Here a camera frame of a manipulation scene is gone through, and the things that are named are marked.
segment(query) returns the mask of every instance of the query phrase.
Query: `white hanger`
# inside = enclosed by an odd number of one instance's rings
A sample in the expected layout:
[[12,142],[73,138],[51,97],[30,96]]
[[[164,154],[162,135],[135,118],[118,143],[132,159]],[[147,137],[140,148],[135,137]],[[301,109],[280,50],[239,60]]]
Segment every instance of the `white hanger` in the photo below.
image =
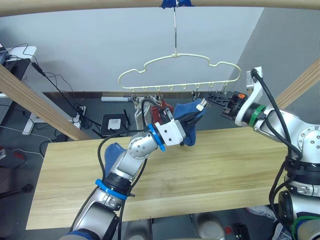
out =
[[[210,58],[207,57],[207,56],[203,56],[203,55],[198,55],[198,54],[192,54],[192,53],[177,53],[177,24],[176,24],[176,8],[174,7],[173,8],[173,12],[174,12],[174,54],[172,55],[168,55],[168,56],[162,56],[162,57],[158,57],[158,58],[155,58],[153,60],[150,60],[150,61],[147,61],[144,65],[143,65],[143,70],[139,71],[138,69],[130,69],[128,71],[125,71],[123,73],[120,74],[120,76],[118,77],[118,83],[120,84],[120,86],[123,88],[123,89],[130,89],[132,90],[133,92],[135,92],[136,89],[144,89],[145,92],[148,91],[148,89],[152,89],[152,88],[155,88],[157,91],[160,91],[161,88],[164,88],[164,87],[167,87],[169,88],[170,90],[173,90],[174,87],[182,87],[183,89],[186,89],[187,86],[195,86],[197,89],[201,86],[201,85],[206,85],[208,84],[209,85],[209,88],[212,88],[214,86],[214,84],[217,84],[217,83],[224,83],[224,85],[226,86],[228,83],[231,83],[231,82],[235,82],[237,81],[240,76],[241,76],[241,68],[236,65],[236,64],[233,64],[231,62],[227,62],[227,61],[219,61],[217,64],[211,64],[210,63]],[[147,71],[147,66],[149,64],[152,64],[154,62],[157,62],[157,61],[160,61],[160,60],[165,60],[165,59],[171,59],[171,58],[179,58],[179,57],[182,57],[182,56],[187,56],[187,57],[196,57],[196,58],[201,58],[201,59],[206,59],[207,62],[208,62],[208,66],[209,67],[217,67],[219,66],[220,64],[224,64],[224,65],[230,65],[230,66],[233,66],[235,67],[236,69],[238,69],[238,76],[235,78],[235,79],[232,79],[232,80],[220,80],[220,81],[205,81],[205,82],[193,82],[193,83],[180,83],[180,84],[167,84],[167,85],[150,85],[150,86],[123,86],[122,83],[121,83],[121,79],[124,75],[126,74],[129,74],[131,72],[137,72],[139,74],[143,74],[144,72]]]

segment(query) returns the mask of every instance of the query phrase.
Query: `wooden tabletop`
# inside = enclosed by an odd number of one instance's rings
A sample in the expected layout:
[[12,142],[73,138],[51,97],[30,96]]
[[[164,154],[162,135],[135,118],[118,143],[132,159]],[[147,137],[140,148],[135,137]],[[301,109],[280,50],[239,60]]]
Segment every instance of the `wooden tabletop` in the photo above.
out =
[[[128,147],[129,137],[114,138]],[[26,228],[70,227],[102,172],[98,140],[48,145]],[[286,155],[283,144],[251,128],[197,132],[196,145],[151,154],[125,204],[123,220],[158,218],[268,204]]]

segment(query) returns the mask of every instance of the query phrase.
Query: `black floor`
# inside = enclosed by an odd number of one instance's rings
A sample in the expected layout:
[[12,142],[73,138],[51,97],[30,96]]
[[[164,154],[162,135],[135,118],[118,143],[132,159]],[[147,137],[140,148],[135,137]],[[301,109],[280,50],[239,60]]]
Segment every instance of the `black floor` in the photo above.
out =
[[[73,115],[73,111],[63,99],[53,100],[68,114]],[[126,109],[130,121],[133,125],[131,129],[135,129],[134,124],[134,106],[132,102],[102,102],[100,99],[71,99],[72,103],[79,103],[87,106],[86,116],[100,123],[104,114],[121,113]],[[188,103],[190,99],[168,99],[167,102],[173,107],[176,103]],[[23,110],[18,104],[12,104],[6,118],[2,122],[2,126],[23,130],[28,120],[22,116],[21,112],[13,109]],[[221,110],[218,108],[208,108],[207,113],[197,124],[197,130],[225,129],[235,128],[235,124],[220,116]],[[52,140],[55,137],[55,129],[51,126],[45,127],[47,124],[37,124],[37,128],[32,131],[33,134],[46,136]],[[84,129],[93,139],[99,139],[91,129]],[[8,149],[22,149],[30,152],[39,153],[39,146],[46,138],[22,135],[20,132],[9,129],[0,128],[0,147]],[[47,144],[43,144],[42,151],[45,152]],[[42,158],[36,154],[23,153],[26,163],[18,168],[10,169],[7,175],[0,177],[0,192],[20,188],[25,184],[33,184],[36,186],[39,172],[42,166]],[[69,231],[68,228],[53,228],[41,230],[26,231],[26,224],[32,203],[34,191],[31,193],[23,193],[15,196],[0,199],[0,237],[6,240],[57,240]],[[262,216],[256,216],[247,213],[244,209],[232,209],[225,211],[217,211],[215,215],[221,221],[221,224],[232,226],[234,224],[246,224],[250,233],[251,239],[267,240],[273,234],[274,223],[271,219]],[[153,239],[164,240],[172,238],[190,238],[196,237],[195,230],[188,215],[157,218],[152,225]],[[228,235],[227,240],[235,239]]]

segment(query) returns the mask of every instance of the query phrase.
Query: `blue towel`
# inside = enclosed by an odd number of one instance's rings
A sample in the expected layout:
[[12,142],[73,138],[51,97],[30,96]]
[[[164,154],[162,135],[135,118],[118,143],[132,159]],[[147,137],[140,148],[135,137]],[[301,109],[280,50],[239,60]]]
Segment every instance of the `blue towel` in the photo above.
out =
[[[201,102],[201,99],[197,99],[193,102],[185,103],[185,104],[179,104],[177,103],[174,112],[173,117],[175,119],[190,113],[199,112],[199,110],[196,108],[196,106]],[[200,118],[203,114],[205,114],[206,109],[203,109],[202,112],[197,115],[197,118]],[[184,144],[188,146],[193,146],[196,143],[196,125],[191,126],[187,132],[185,133],[186,137],[183,140]]]
[[115,142],[110,144],[105,152],[104,152],[104,169],[105,169],[105,177],[108,176],[112,166],[115,164],[117,158],[125,151],[125,149],[120,146],[119,143]]

